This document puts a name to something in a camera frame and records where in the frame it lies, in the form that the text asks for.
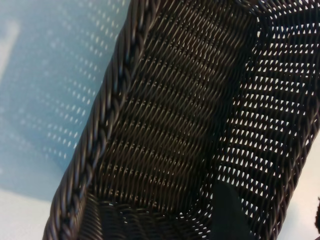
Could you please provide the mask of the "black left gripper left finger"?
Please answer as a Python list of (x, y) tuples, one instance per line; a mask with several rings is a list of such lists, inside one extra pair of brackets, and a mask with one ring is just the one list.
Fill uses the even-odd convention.
[(228, 183), (213, 187), (210, 240), (250, 240), (252, 234), (242, 210), (241, 200)]

